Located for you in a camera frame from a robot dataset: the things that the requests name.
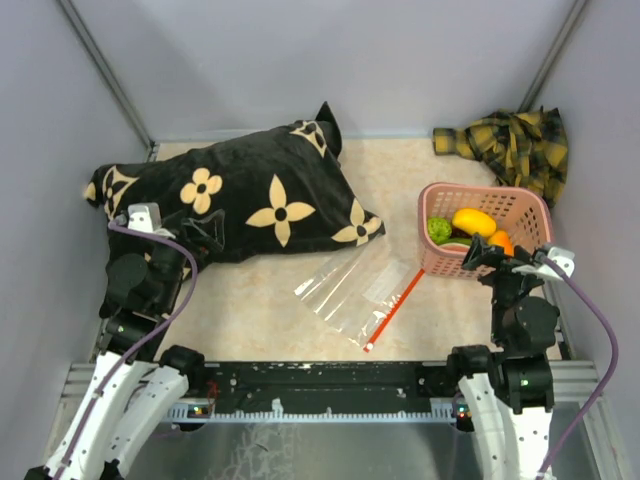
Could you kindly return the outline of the pink plastic basket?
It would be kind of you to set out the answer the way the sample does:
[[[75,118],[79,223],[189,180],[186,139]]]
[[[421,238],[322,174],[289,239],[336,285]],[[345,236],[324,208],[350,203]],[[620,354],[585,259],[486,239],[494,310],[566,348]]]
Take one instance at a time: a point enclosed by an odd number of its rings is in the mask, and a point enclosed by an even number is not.
[[[474,208],[491,216],[500,230],[506,231],[514,245],[528,252],[554,241],[551,217],[546,203],[535,193],[516,187],[469,186],[437,182],[425,187],[418,198],[418,238],[420,266],[430,276],[475,280],[491,269],[481,266],[474,271],[462,268],[467,250],[440,247],[432,242],[427,220],[441,217],[450,220],[456,211]]]

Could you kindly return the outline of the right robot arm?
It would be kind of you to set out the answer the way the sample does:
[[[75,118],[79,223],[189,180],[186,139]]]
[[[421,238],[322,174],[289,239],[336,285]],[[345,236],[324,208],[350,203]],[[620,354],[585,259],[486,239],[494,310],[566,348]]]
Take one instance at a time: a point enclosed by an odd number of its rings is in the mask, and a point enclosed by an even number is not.
[[[447,384],[461,395],[476,436],[485,479],[546,479],[544,461],[555,404],[547,351],[556,343],[558,309],[532,295],[542,278],[526,269],[531,256],[513,255],[474,235],[462,262],[482,267],[479,282],[492,290],[491,351],[485,345],[456,346],[447,358]]]

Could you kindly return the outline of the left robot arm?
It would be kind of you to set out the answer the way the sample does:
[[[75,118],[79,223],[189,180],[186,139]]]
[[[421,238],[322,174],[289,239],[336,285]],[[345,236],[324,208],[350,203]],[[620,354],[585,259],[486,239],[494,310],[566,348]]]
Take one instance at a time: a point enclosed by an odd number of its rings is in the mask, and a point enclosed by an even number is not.
[[[177,345],[162,355],[156,351],[192,297],[180,289],[185,281],[196,282],[197,255],[224,248],[224,220],[221,209],[202,219],[177,213],[163,220],[157,204],[138,203],[109,221],[115,235],[152,247],[150,256],[127,252],[107,264],[105,297],[116,306],[112,317],[132,316],[154,325],[128,331],[122,353],[102,349],[65,436],[26,478],[124,479],[169,408],[185,394],[194,397],[206,389],[201,353]]]

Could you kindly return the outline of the clear zip top bag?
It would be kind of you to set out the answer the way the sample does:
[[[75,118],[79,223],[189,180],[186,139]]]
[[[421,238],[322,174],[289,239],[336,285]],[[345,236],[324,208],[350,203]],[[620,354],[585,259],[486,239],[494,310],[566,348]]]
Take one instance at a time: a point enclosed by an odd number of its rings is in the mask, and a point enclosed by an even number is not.
[[[338,252],[294,290],[331,329],[366,353],[424,275],[383,239]]]

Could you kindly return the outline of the yellow toy mango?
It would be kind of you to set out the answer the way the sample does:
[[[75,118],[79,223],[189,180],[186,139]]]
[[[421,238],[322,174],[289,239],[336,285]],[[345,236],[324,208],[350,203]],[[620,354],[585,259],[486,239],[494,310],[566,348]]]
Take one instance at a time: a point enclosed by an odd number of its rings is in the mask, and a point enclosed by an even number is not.
[[[456,211],[451,219],[454,228],[473,236],[490,237],[497,231],[496,221],[488,214],[474,208],[463,208]]]

